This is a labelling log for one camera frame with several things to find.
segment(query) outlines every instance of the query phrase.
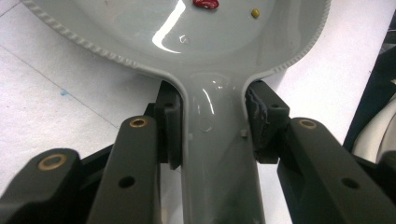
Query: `blue ink mark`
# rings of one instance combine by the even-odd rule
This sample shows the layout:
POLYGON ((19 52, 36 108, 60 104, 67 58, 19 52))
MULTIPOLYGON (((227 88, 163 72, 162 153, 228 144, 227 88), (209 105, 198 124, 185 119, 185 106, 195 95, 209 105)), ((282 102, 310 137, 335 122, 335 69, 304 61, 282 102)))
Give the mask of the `blue ink mark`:
POLYGON ((62 95, 62 96, 66 96, 66 95, 68 95, 68 94, 69 94, 69 92, 67 92, 66 90, 62 90, 62 91, 61 91, 61 95, 62 95))

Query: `curved plastic edge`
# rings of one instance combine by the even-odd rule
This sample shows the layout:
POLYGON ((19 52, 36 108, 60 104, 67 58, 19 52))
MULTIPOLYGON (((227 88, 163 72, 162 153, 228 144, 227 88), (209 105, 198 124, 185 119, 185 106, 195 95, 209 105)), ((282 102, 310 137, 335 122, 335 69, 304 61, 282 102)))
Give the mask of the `curved plastic edge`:
POLYGON ((318 26, 318 29, 316 30, 315 34, 312 36, 312 38, 308 42, 308 44, 300 51, 300 53, 298 53, 296 56, 294 56, 294 58, 270 69, 270 71, 272 72, 271 74, 281 72, 281 71, 287 69, 288 67, 291 67, 292 65, 294 65, 295 63, 300 61, 309 52, 309 50, 311 50, 314 47, 315 43, 317 43, 317 41, 323 31, 324 25, 326 24, 326 20, 329 16, 331 2, 332 2, 332 0, 326 0, 323 15, 322 15, 322 18, 320 19, 320 24, 318 26))
POLYGON ((89 40, 84 39, 75 32, 67 29, 63 24, 53 19, 47 12, 45 12, 41 7, 39 7, 34 0, 21 0, 27 8, 29 8, 40 20, 46 23, 50 28, 58 32, 60 35, 66 37, 67 39, 73 41, 74 43, 82 46, 84 49, 90 50, 91 52, 98 54, 102 57, 108 58, 110 61, 122 64, 127 67, 131 67, 136 71, 144 72, 145 74, 155 74, 156 76, 161 76, 166 79, 175 79, 171 73, 156 69, 142 63, 135 62, 131 59, 125 58, 119 54, 111 52, 107 49, 97 46, 89 40))

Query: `white table surface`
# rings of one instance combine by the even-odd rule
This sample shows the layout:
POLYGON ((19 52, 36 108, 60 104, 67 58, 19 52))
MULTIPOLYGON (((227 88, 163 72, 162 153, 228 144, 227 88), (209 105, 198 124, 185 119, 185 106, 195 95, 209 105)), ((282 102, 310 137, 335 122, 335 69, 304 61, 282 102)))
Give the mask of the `white table surface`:
MULTIPOLYGON (((344 141, 395 8, 394 0, 332 1, 311 51, 265 79, 291 117, 317 119, 344 141)), ((76 46, 18 0, 0 0, 0 193, 42 151, 70 147, 84 158, 112 144, 160 82, 76 46)), ((267 223, 290 223, 276 166, 259 172, 267 223)), ((180 175, 166 165, 162 195, 168 223, 182 223, 180 175)))

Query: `red plastic fragment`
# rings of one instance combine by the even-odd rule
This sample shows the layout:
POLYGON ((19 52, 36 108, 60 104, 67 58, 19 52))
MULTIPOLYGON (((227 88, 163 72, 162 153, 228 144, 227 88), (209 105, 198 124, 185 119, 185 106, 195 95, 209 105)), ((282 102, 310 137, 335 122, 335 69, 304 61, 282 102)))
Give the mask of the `red plastic fragment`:
POLYGON ((192 0, 197 7, 204 7, 207 9, 215 9, 219 6, 218 0, 192 0))

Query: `yellow speck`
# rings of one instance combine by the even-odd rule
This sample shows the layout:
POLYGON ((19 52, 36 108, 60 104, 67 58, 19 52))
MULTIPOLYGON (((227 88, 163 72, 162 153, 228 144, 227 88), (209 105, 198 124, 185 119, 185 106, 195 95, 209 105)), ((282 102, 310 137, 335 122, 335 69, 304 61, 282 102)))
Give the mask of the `yellow speck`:
POLYGON ((251 10, 251 16, 254 19, 257 19, 260 17, 260 11, 257 8, 253 8, 253 10, 251 10))

